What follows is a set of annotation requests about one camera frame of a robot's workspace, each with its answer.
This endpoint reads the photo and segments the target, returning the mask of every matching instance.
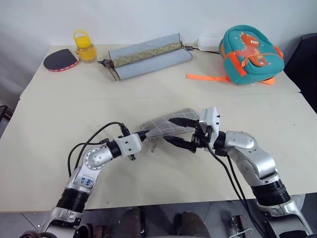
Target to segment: person's foot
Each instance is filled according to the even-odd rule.
[[[211,238],[201,218],[192,212],[176,214],[174,218],[176,235]]]
[[[118,226],[114,229],[113,238],[143,238],[145,223],[142,211],[132,208],[121,217]]]

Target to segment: yellow bottle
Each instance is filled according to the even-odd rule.
[[[94,45],[91,43],[88,34],[83,30],[77,30],[74,33],[74,41],[77,46],[79,58],[85,63],[94,62],[97,58],[97,53]]]

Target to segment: checkered fabric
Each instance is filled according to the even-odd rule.
[[[159,138],[165,135],[175,135],[194,130],[194,128],[191,127],[178,126],[169,122],[168,120],[171,118],[188,118],[197,120],[199,119],[199,116],[193,109],[186,108],[166,116],[147,121],[140,125],[141,130],[149,130],[146,136],[151,138]]]

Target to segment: white table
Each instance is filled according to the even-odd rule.
[[[108,57],[108,50],[120,45],[97,46],[98,59]],[[48,55],[74,46],[52,46]],[[21,95],[21,99],[91,99],[91,98],[171,98],[189,96],[298,93],[299,88],[281,72],[275,84],[233,83],[189,80],[187,73],[225,76],[220,55],[192,51],[193,59],[156,72],[114,82],[108,69],[98,63],[79,63],[63,72],[50,72],[43,64]]]
[[[146,120],[185,107],[200,111],[216,106],[220,129],[254,135],[275,159],[290,194],[317,191],[317,116],[299,93],[64,100],[23,97],[0,140],[0,211],[55,206],[68,179],[68,152],[104,124],[122,121],[130,131],[137,131]],[[118,128],[110,127],[96,141],[119,133]],[[253,198],[250,187],[239,173],[237,176],[246,197]],[[118,158],[107,164],[86,208],[232,199],[237,197],[227,175],[210,154],[202,149],[192,154],[163,140],[151,153],[145,141],[136,161]]]

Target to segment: white wall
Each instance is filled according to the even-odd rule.
[[[49,45],[73,44],[75,29],[96,44],[133,44],[180,32],[221,38],[231,26],[260,29],[286,60],[317,31],[317,0],[1,0],[0,98],[14,107]]]

